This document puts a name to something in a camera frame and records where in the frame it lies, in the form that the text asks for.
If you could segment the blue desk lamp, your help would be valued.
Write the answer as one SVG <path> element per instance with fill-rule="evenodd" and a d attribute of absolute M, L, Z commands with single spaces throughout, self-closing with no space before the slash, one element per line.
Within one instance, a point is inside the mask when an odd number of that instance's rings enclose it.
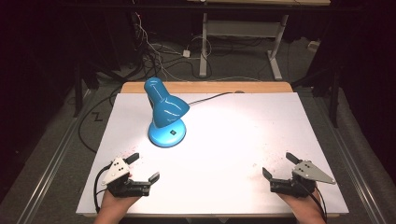
<path fill-rule="evenodd" d="M 148 138 L 157 147 L 173 147 L 185 137 L 187 128 L 181 119 L 190 106 L 172 95 L 157 77 L 149 78 L 144 90 L 152 107 L 152 121 L 148 126 Z"/>

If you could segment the white metal desk frame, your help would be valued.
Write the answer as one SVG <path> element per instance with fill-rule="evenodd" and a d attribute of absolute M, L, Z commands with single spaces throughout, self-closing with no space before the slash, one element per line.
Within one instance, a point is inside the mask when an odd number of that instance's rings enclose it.
<path fill-rule="evenodd" d="M 284 31 L 288 22 L 288 15 L 283 15 L 280 21 L 222 21 L 210 20 L 206 13 L 203 14 L 202 22 L 202 46 L 200 54 L 199 77 L 207 77 L 207 57 L 209 55 L 210 44 L 207 39 L 212 36 L 237 36 L 237 37 L 262 37 L 273 38 L 275 44 L 272 49 L 266 51 L 268 63 L 275 80 L 282 80 L 283 77 L 276 61 L 276 55 Z"/>

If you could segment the person's left hand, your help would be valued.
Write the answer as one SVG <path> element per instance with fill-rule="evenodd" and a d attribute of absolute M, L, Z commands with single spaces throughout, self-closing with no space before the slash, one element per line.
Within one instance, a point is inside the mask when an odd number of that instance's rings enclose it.
<path fill-rule="evenodd" d="M 114 197 L 108 190 L 106 190 L 103 196 L 99 214 L 107 214 L 113 217 L 124 217 L 129 208 L 133 206 L 138 200 L 139 197 Z"/>

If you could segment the aluminium floor rail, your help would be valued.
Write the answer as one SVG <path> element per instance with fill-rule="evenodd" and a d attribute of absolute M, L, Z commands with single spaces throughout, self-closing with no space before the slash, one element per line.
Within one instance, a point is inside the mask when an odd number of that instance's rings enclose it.
<path fill-rule="evenodd" d="M 349 213 L 330 217 L 329 224 L 391 224 L 393 192 L 388 175 L 361 132 L 346 97 L 339 97 L 336 124 L 329 116 L 328 100 L 306 95 L 305 112 L 328 160 Z"/>
<path fill-rule="evenodd" d="M 32 223 L 77 132 L 82 113 L 95 94 L 96 91 L 83 91 L 83 106 L 77 114 L 77 104 L 65 104 L 50 121 L 13 187 L 15 190 L 26 189 L 25 193 L 18 193 L 25 199 L 22 200 L 22 210 L 18 213 L 16 224 Z"/>

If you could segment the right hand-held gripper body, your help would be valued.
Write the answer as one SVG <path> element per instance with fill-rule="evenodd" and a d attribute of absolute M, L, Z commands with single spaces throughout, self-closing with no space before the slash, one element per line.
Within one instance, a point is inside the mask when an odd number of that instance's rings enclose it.
<path fill-rule="evenodd" d="M 270 191 L 295 198 L 305 198 L 315 191 L 318 182 L 335 184 L 335 180 L 320 170 L 312 161 L 299 161 L 291 171 L 290 179 L 269 175 Z"/>

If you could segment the person's right hand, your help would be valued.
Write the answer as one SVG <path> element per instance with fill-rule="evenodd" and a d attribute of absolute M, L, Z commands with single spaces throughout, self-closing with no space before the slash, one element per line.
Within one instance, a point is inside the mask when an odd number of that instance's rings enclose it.
<path fill-rule="evenodd" d="M 295 198 L 281 193 L 278 196 L 290 207 L 295 217 L 322 217 L 319 206 L 310 196 Z"/>

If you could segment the white board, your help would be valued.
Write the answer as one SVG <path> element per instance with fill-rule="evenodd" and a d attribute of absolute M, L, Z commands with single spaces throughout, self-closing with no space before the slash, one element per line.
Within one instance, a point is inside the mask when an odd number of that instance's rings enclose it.
<path fill-rule="evenodd" d="M 159 172 L 149 196 L 128 211 L 141 217 L 285 216 L 290 209 L 270 191 L 262 167 L 288 179 L 287 152 L 332 170 L 297 93 L 183 93 L 190 103 L 183 117 L 184 139 L 174 147 L 154 146 L 148 138 L 152 118 L 144 93 L 116 97 L 77 212 L 95 213 L 93 186 L 100 169 L 117 157 L 139 153 L 131 166 L 134 180 Z"/>

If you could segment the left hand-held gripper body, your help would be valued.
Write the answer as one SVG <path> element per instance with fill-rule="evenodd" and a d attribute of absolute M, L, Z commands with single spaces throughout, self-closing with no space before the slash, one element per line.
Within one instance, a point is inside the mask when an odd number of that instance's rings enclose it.
<path fill-rule="evenodd" d="M 149 196 L 151 184 L 148 181 L 133 181 L 130 177 L 130 165 L 123 158 L 114 159 L 102 180 L 102 185 L 107 186 L 108 191 L 118 198 Z"/>

